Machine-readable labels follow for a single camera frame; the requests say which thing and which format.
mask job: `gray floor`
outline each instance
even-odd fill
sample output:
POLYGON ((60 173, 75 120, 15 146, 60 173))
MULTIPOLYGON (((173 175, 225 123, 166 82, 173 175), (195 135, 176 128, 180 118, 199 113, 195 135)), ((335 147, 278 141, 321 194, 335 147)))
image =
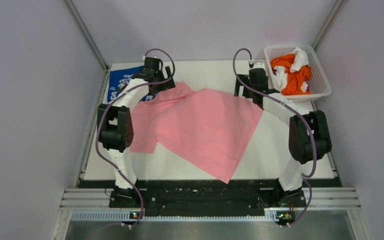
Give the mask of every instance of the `gray floor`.
POLYGON ((66 240, 354 240, 346 211, 309 211, 293 228, 272 222, 142 222, 129 230, 110 222, 72 221, 66 240))

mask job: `laundry basket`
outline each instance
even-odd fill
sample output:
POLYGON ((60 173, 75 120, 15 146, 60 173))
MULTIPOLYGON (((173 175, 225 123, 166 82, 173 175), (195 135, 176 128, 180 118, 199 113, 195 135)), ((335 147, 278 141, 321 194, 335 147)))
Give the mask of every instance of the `laundry basket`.
POLYGON ((328 82, 325 72, 323 71, 322 65, 316 56, 316 52, 313 47, 305 44, 289 44, 289 45, 277 45, 268 46, 264 48, 265 59, 267 60, 267 70, 269 72, 269 78, 273 83, 273 87, 279 90, 278 83, 274 81, 275 74, 272 71, 270 61, 277 57, 291 53, 295 48, 300 47, 308 55, 308 62, 311 67, 312 77, 307 81, 309 90, 313 94, 303 95, 285 95, 284 97, 294 102, 313 101, 323 96, 328 96, 332 93, 331 85, 328 82))

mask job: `metal frame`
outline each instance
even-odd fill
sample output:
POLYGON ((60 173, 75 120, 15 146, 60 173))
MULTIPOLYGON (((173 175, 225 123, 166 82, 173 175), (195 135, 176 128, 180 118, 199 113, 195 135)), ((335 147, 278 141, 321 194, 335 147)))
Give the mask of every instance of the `metal frame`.
MULTIPOLYGON (((96 59, 99 64, 105 71, 105 76, 102 80, 101 89, 99 92, 98 99, 96 101, 96 106, 101 103, 103 95, 105 93, 106 82, 109 77, 109 67, 106 64, 103 56, 101 55, 97 45, 95 44, 90 32, 88 31, 85 23, 83 22, 79 12, 77 11, 72 0, 64 0, 70 13, 74 17, 74 20, 79 27, 80 32, 83 34, 86 42, 93 51, 96 59)), ((337 16, 338 11, 341 6, 344 4, 345 0, 337 0, 331 13, 327 17, 325 23, 323 24, 319 34, 314 40, 312 46, 314 49, 317 48, 326 31, 329 29, 332 21, 337 16)), ((315 110, 320 109, 318 103, 315 101, 312 103, 315 110)), ((89 151, 92 145, 90 141, 93 140, 94 128, 96 125, 96 112, 94 112, 90 125, 89 125, 89 136, 84 141, 84 152, 81 156, 81 167, 79 169, 78 176, 81 178, 82 173, 86 169, 87 159, 89 157, 89 151)), ((334 171, 340 172, 339 166, 336 164, 333 155, 330 153, 328 155, 332 169, 334 171)), ((308 198, 309 190, 308 188, 303 188, 304 195, 308 198)), ((64 240, 69 229, 69 224, 73 213, 76 211, 91 212, 96 213, 96 211, 105 211, 105 212, 114 212, 119 213, 124 211, 128 213, 129 211, 138 211, 137 208, 109 208, 110 197, 106 195, 104 188, 70 188, 66 189, 62 197, 60 204, 56 224, 54 226, 54 231, 52 234, 53 240, 64 240)), ((270 207, 265 208, 265 211, 272 213, 273 211, 287 211, 287 208, 282 207, 270 207)), ((366 221, 366 218, 362 212, 360 201, 358 199, 357 193, 353 187, 314 187, 313 188, 313 199, 310 204, 308 211, 334 211, 334 210, 346 210, 350 225, 353 229, 354 236, 356 240, 372 240, 372 234, 369 229, 369 225, 366 221)), ((159 221, 176 221, 176 218, 160 218, 159 221)))

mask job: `clothes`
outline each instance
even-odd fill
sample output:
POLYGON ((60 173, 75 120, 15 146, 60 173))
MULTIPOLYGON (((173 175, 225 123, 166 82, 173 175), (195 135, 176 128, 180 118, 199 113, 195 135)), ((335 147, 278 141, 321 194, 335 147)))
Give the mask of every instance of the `clothes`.
POLYGON ((301 48, 297 47, 292 53, 272 59, 270 65, 276 70, 274 80, 282 95, 312 94, 306 83, 312 77, 311 67, 307 53, 301 48))
MULTIPOLYGON (((173 90, 183 92, 186 87, 184 83, 177 83, 173 90)), ((132 112, 134 138, 130 151, 153 152, 158 141, 168 150, 228 183, 263 111, 245 98, 212 89, 202 89, 179 99, 175 99, 173 104, 173 100, 166 98, 167 103, 152 100, 136 106, 132 112), (155 118, 138 121, 149 116, 148 111, 155 118)))

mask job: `blue cloth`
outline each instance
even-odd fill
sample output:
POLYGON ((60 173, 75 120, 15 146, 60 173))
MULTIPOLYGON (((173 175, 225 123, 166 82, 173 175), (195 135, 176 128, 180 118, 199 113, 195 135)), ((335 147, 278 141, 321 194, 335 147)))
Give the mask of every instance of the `blue cloth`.
MULTIPOLYGON (((107 103, 111 102, 117 97, 117 90, 123 86, 129 84, 133 74, 139 73, 142 66, 115 70, 109 72, 109 84, 108 84, 108 95, 107 103)), ((156 95, 146 95, 141 101, 149 101, 156 97, 156 95)))

